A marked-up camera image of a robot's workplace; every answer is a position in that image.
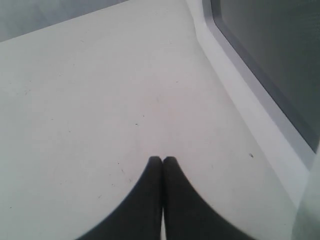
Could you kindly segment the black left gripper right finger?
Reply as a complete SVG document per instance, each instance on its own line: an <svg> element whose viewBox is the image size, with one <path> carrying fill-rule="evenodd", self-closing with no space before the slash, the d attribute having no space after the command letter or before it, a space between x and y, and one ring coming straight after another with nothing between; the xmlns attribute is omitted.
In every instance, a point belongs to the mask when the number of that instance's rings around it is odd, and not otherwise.
<svg viewBox="0 0 320 240"><path fill-rule="evenodd" d="M168 156L162 167L165 235L168 240L251 240L197 193L177 159Z"/></svg>

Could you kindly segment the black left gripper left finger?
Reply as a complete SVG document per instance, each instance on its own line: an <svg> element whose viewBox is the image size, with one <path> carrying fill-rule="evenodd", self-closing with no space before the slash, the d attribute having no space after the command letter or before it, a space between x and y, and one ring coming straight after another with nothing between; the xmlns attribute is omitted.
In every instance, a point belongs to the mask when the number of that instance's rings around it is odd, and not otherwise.
<svg viewBox="0 0 320 240"><path fill-rule="evenodd" d="M152 156L126 198L80 240L159 240L162 226L163 162Z"/></svg>

